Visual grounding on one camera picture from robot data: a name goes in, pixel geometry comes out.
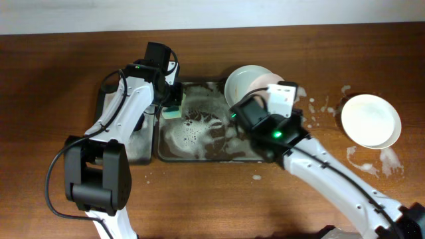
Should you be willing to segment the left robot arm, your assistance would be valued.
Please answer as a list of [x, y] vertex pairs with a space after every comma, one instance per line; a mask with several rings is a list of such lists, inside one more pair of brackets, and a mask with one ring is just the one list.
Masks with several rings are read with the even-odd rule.
[[126, 147], [142, 127], [147, 108], [181, 106], [183, 87], [176, 81], [179, 61], [167, 45], [149, 42], [142, 59], [117, 70], [116, 87], [102, 85], [112, 101], [83, 136], [70, 136], [58, 153], [64, 158], [66, 198], [85, 212], [101, 238], [137, 238], [126, 204], [131, 172]]

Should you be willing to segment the green yellow sponge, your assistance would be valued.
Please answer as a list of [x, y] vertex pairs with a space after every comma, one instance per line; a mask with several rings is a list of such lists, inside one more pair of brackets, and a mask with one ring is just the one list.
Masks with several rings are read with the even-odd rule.
[[164, 119], [170, 120], [182, 117], [181, 106], [170, 106], [162, 109], [161, 115]]

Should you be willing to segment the pale blue plate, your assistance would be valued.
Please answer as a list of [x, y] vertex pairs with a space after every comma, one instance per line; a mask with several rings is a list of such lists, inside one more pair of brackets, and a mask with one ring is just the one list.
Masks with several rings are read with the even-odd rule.
[[272, 73], [267, 68], [257, 65], [246, 65], [237, 68], [227, 78], [224, 86], [224, 96], [227, 104], [232, 107], [246, 93], [249, 85], [259, 76]]

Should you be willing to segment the pinkish white plate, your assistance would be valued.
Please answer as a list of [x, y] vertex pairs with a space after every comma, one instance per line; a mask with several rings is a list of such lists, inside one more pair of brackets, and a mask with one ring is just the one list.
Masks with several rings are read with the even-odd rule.
[[[263, 74], [259, 77], [257, 77], [248, 87], [246, 93], [243, 95], [243, 98], [251, 91], [256, 90], [258, 88], [267, 88], [269, 84], [277, 84], [280, 81], [284, 81], [284, 79], [274, 73], [267, 73], [267, 74]], [[262, 90], [262, 91], [257, 91], [257, 92], [253, 92], [253, 94], [257, 94], [258, 96], [255, 96], [254, 99], [261, 105], [263, 106], [263, 102], [260, 98], [263, 97], [265, 99], [265, 101], [268, 101], [269, 98], [269, 93], [267, 93], [266, 90]]]

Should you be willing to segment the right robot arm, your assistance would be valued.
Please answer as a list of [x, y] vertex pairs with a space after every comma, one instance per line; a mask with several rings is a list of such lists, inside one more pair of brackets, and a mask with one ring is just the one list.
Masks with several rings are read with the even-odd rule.
[[416, 202], [406, 208], [356, 176], [302, 127], [301, 110], [272, 114], [247, 97], [230, 114], [253, 150], [319, 192], [362, 238], [424, 237], [424, 206]]

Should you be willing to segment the white plate with sauce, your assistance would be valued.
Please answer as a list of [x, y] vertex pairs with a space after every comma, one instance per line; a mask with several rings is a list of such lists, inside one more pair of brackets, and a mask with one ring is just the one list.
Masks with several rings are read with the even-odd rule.
[[369, 149], [385, 149], [395, 144], [402, 131], [401, 118], [386, 100], [372, 94], [359, 94], [341, 109], [341, 125], [355, 143]]

